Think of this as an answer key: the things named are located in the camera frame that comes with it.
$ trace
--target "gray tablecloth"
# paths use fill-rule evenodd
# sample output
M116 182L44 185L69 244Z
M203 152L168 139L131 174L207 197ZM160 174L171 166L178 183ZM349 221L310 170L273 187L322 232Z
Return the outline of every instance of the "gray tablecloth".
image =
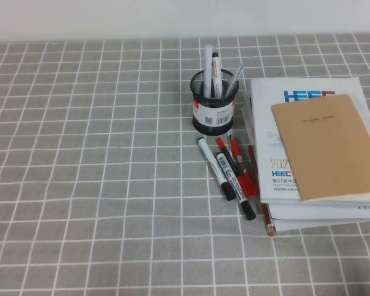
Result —
M205 44L245 65L244 151L253 77L359 76L370 108L370 34L0 44L0 296L370 296L370 223L270 238L222 197L191 123Z

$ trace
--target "white wall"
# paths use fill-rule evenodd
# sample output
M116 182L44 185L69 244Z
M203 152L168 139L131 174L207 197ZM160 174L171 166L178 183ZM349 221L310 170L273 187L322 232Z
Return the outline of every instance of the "white wall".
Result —
M370 0L0 0L0 41L370 31Z

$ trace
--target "notebook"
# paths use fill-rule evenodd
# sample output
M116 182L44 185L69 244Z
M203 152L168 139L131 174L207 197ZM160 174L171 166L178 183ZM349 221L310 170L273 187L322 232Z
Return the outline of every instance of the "notebook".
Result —
M370 136L348 95L271 110L304 201L370 200Z

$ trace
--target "black mesh pen holder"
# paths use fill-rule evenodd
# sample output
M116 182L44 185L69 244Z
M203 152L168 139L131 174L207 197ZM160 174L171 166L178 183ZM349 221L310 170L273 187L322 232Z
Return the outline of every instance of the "black mesh pen holder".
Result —
M233 74L221 69L222 88L225 95ZM234 98L239 91L239 82L228 97L214 99L213 81L211 82L211 99L204 97L204 71L197 72L191 79L193 94L193 126L207 136L219 136L226 133L233 125Z

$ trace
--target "black marker cap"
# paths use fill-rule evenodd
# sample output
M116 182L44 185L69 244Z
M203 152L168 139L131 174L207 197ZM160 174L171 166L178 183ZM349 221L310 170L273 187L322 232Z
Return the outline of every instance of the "black marker cap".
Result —
M236 193L229 182L223 182L221 188L227 200L234 200L236 198Z
M247 220L251 221L257 217L257 214L255 214L255 212L253 211L248 200L243 201L242 203L240 203L240 205Z

